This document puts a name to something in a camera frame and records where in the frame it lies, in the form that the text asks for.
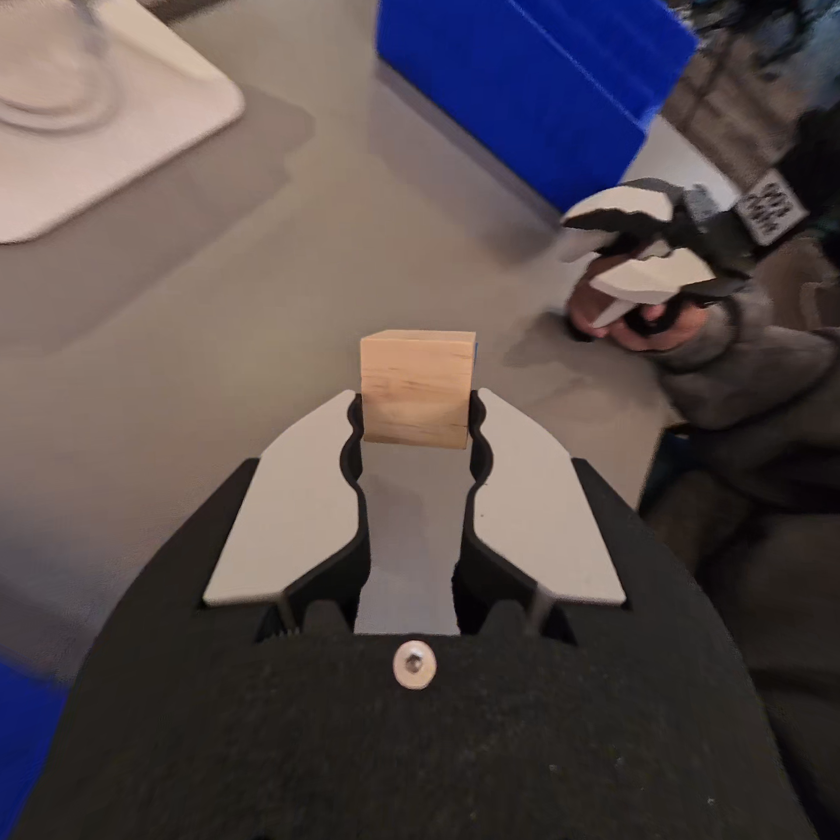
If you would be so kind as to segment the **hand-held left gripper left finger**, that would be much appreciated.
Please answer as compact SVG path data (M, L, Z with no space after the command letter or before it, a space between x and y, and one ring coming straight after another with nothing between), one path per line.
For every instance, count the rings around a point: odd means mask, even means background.
M261 454L203 594L208 607L272 604L300 627L334 602L354 629L371 573L361 395L345 390Z

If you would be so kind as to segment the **person's right hand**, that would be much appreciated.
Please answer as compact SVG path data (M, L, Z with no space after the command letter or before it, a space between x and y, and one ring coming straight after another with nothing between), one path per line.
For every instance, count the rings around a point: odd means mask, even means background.
M711 308L687 304L670 330L648 337L641 336L627 327L624 320L615 321L604 328L595 328L594 320L607 308L612 299L591 287L591 278L620 265L624 257L595 258L576 283L566 303L566 315L574 328L594 340L609 339L632 352L669 352L693 340L706 325Z

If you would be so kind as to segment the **wooden cube with blue stripe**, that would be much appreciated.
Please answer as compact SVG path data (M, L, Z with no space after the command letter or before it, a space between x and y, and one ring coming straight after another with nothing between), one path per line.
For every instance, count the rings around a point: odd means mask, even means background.
M360 341L364 441L465 449L476 333L390 329Z

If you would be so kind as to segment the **person's legs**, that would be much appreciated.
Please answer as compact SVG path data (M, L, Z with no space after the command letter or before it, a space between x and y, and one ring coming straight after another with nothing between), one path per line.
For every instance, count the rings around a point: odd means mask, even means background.
M755 477L780 479L788 497L723 480L677 426L639 512L726 625L816 834L838 838L838 453L794 450Z

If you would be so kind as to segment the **wood and white document stand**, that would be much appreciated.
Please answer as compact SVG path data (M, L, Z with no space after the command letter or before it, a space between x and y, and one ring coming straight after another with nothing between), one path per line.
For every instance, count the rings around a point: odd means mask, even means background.
M244 110L139 2L2 2L2 244L47 234Z

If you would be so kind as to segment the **person's right forearm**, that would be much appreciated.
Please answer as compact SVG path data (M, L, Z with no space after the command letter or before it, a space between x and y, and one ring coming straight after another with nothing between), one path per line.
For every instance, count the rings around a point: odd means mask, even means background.
M648 356L701 466L769 508L838 513L838 327L803 330L800 295L827 274L796 238L687 343Z

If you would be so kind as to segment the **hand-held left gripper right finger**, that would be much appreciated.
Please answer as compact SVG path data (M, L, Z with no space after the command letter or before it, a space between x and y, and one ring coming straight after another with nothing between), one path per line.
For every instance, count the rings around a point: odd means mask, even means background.
M458 555L458 631L513 602L532 634L572 634L566 604L627 594L564 446L487 388L469 396L469 473Z

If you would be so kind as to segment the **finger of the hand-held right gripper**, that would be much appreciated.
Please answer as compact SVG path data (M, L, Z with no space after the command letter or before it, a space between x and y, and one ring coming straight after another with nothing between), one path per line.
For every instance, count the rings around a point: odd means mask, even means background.
M689 248L677 248L664 256L629 259L594 276L593 289L610 298L635 305L659 305L683 287L714 280L716 273Z
M659 237L673 220L674 211L666 192L635 185L590 195L563 215L561 261L630 254Z

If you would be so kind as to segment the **blue plastic bin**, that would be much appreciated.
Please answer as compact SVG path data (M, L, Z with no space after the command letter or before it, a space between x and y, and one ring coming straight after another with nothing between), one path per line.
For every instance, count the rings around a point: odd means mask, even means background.
M1 663L1 838L10 837L49 752L68 687Z
M659 1L382 1L378 57L553 207L617 186L698 47Z

